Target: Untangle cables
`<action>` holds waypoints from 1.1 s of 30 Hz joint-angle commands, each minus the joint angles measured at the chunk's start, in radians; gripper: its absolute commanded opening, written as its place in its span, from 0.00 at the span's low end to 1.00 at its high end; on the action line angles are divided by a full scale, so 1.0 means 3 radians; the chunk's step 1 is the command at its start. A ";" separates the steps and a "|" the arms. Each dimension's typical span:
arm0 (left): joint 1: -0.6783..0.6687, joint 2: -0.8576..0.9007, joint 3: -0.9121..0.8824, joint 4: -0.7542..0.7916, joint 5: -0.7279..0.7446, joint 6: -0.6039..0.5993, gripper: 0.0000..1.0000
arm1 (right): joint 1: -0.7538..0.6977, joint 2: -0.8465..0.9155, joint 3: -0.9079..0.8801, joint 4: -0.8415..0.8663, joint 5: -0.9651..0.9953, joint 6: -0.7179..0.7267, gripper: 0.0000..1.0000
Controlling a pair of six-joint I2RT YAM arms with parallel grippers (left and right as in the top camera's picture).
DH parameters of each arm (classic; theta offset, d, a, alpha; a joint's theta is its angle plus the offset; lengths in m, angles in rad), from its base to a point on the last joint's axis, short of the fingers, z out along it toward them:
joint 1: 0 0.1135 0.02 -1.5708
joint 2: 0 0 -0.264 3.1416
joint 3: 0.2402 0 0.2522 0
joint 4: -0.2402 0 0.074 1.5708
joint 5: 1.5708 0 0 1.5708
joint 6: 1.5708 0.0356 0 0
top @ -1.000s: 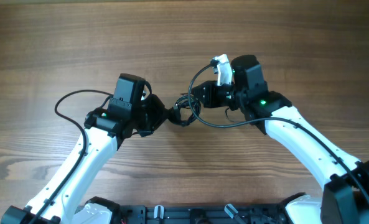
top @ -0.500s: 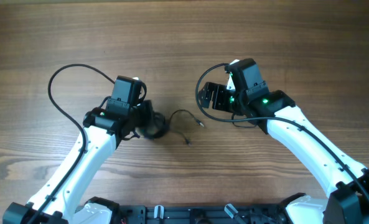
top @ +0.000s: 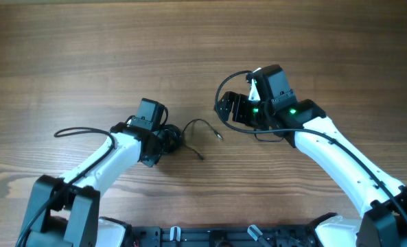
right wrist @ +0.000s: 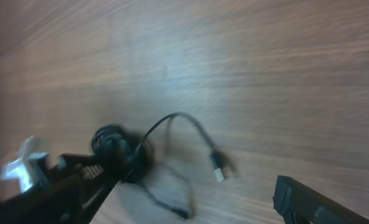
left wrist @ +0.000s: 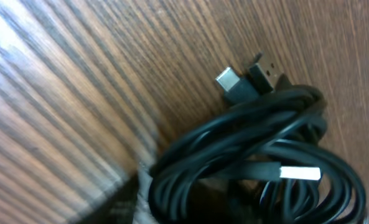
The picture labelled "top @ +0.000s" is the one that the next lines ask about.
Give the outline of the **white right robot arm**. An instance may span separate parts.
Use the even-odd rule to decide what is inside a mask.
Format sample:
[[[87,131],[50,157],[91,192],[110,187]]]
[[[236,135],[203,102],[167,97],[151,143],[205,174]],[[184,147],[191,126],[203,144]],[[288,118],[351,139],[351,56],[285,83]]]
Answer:
[[[277,64],[244,71],[247,95],[216,91],[214,110],[226,127],[274,134],[320,165],[345,192],[359,219],[337,213],[306,226],[309,246],[407,246],[407,186],[370,161],[310,99],[299,101]]]

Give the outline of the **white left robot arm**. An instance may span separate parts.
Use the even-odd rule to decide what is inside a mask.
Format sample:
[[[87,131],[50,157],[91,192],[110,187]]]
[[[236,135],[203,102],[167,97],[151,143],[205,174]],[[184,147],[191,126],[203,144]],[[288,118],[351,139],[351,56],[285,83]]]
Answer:
[[[181,130],[168,124],[168,109],[143,98],[135,115],[110,130],[72,127],[55,137],[103,134],[106,141],[85,161],[59,177],[33,184],[17,246],[138,246],[133,227],[99,215],[100,200],[130,167],[156,165],[181,146]]]

